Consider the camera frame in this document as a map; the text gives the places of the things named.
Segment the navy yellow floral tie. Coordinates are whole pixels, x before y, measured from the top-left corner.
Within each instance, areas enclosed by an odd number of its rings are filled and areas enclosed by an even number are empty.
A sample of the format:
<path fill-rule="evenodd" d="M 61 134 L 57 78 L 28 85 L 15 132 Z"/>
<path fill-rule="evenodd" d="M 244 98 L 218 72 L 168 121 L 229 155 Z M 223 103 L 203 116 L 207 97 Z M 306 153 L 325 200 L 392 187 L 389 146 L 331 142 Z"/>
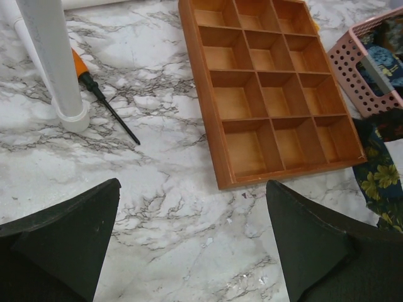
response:
<path fill-rule="evenodd" d="M 402 233 L 402 184 L 385 145 L 402 139 L 402 110 L 394 108 L 353 122 L 367 157 L 353 167 L 366 207 L 379 216 L 379 229 Z"/>

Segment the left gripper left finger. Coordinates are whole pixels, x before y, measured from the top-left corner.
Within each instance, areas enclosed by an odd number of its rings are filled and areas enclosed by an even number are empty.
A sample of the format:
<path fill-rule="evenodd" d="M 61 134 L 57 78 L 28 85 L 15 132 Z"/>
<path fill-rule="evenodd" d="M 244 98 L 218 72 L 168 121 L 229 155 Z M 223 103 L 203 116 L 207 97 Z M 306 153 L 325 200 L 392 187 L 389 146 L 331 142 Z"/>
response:
<path fill-rule="evenodd" d="M 120 200 L 109 179 L 1 225 L 1 301 L 92 301 Z"/>

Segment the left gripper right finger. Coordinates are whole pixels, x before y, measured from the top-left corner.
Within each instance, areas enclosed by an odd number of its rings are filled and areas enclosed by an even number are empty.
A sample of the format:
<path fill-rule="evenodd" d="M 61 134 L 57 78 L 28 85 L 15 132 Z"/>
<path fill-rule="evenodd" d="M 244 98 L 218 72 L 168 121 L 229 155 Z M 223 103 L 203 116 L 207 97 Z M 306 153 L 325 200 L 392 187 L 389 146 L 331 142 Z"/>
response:
<path fill-rule="evenodd" d="M 290 301 L 402 301 L 402 234 L 311 201 L 278 181 L 266 200 Z"/>

